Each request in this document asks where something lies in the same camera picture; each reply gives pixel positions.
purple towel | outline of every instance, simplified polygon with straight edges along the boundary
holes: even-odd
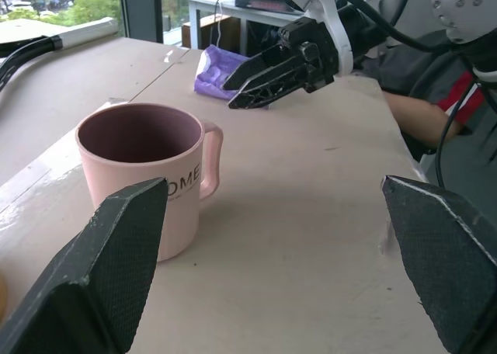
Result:
[[[237,66],[247,59],[243,55],[210,45],[200,57],[193,89],[199,94],[230,100],[236,95],[236,90],[225,91],[221,86]]]

robotic hand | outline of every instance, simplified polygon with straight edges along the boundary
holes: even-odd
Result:
[[[249,59],[224,83],[238,90],[230,108],[265,106],[304,88],[313,92],[348,75],[354,59],[389,36],[423,51],[459,53],[480,83],[497,84],[497,0],[432,0],[432,9],[447,29],[447,45],[427,47],[397,31],[364,0],[346,0],[337,9],[335,0],[284,0],[305,17],[280,28],[280,42]]]

cardboard box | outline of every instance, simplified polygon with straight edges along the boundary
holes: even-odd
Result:
[[[212,29],[212,44],[217,42],[217,22],[221,21],[221,42],[219,47],[235,53],[240,52],[240,19],[217,14],[214,25],[214,15],[206,16],[200,20],[200,49],[205,49],[211,42],[210,30]],[[190,23],[184,23],[181,27],[181,42],[183,47],[191,48],[192,44],[189,38]]]

person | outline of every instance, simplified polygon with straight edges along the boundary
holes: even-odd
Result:
[[[446,43],[445,31],[427,34],[424,44]],[[448,115],[473,81],[472,74],[453,52],[432,54],[405,45],[388,49],[377,58],[365,57],[355,66],[355,74],[375,78],[413,157],[437,147]],[[483,103],[476,84],[464,99],[446,141],[471,131],[465,123]]]

white table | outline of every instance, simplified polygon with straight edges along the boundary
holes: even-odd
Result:
[[[118,39],[73,50],[73,72],[83,77],[97,65],[120,70],[102,73],[107,81],[91,88],[72,74],[64,92],[77,102],[37,97],[45,111],[45,103],[66,105],[43,122],[50,138],[57,135],[51,129],[70,130],[75,118],[116,94],[179,107],[224,130],[220,188],[202,205],[193,244],[158,265],[130,352],[445,353],[398,248],[378,251],[387,217],[382,177],[417,175],[377,83],[343,78],[312,94],[295,92],[269,110],[231,110],[193,92],[198,50],[176,51],[167,65],[165,49]],[[125,71],[131,64],[141,69]],[[23,91],[11,92],[8,109],[20,118],[32,112],[22,107],[29,100],[23,94],[42,92],[53,80],[40,67],[20,71],[19,79]],[[38,124],[30,117],[16,124],[12,140]],[[6,157],[37,143],[23,141]],[[0,188],[9,311],[92,212],[73,133]]]
[[[190,42],[193,49],[200,47],[200,11],[214,12],[214,6],[217,0],[185,0],[188,2],[189,21],[190,21]],[[285,26],[286,24],[298,19],[299,15],[282,14],[278,12],[268,12],[256,9],[244,9],[235,6],[235,0],[221,0],[223,14],[234,16],[240,19],[241,36],[240,48],[242,54],[247,47],[247,21],[269,24],[271,26]]]

